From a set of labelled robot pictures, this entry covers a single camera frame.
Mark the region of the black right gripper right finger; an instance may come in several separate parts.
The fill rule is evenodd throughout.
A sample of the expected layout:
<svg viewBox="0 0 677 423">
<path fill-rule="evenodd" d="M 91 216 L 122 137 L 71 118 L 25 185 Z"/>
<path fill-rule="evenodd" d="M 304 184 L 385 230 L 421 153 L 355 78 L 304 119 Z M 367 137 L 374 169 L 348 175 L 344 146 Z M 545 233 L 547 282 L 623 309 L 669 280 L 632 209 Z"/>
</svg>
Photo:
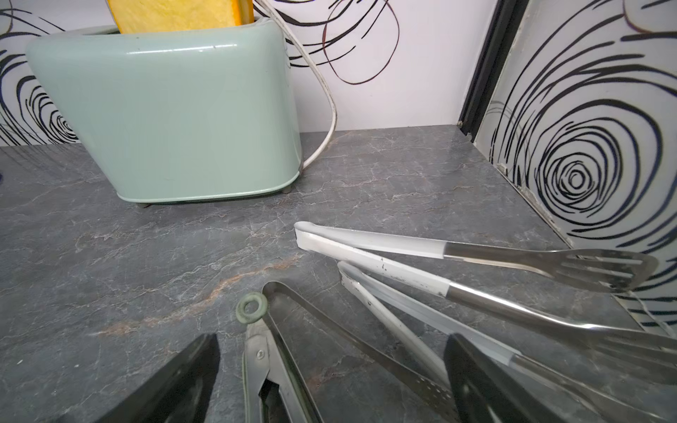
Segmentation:
<svg viewBox="0 0 677 423">
<path fill-rule="evenodd" d="M 449 336 L 444 365 L 462 422 L 561 422 L 463 335 Z"/>
</svg>

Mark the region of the white handled slotted steel tongs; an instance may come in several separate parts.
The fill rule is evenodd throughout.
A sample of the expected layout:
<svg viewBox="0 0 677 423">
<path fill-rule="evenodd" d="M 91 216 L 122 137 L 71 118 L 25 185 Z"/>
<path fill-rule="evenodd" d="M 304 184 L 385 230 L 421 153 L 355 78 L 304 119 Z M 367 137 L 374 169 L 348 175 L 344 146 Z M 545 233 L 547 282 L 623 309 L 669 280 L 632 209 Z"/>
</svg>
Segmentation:
<svg viewBox="0 0 677 423">
<path fill-rule="evenodd" d="M 294 224 L 299 248 L 345 261 L 379 276 L 456 302 L 563 343 L 604 363 L 638 367 L 643 379 L 675 384 L 676 341 L 667 336 L 558 317 L 390 259 L 390 254 L 457 260 L 521 271 L 591 292 L 628 292 L 652 275 L 658 261 L 620 250 L 520 250 L 383 234 L 308 221 Z"/>
</svg>

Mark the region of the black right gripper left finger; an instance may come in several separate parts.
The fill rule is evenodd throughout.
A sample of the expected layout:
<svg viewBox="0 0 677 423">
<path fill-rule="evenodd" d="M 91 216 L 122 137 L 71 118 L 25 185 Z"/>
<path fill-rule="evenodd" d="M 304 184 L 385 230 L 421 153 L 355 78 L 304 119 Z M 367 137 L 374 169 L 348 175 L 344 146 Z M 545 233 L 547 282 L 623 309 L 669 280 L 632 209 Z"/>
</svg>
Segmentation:
<svg viewBox="0 0 677 423">
<path fill-rule="evenodd" d="M 218 336 L 201 334 L 99 421 L 203 422 L 219 369 Z"/>
</svg>

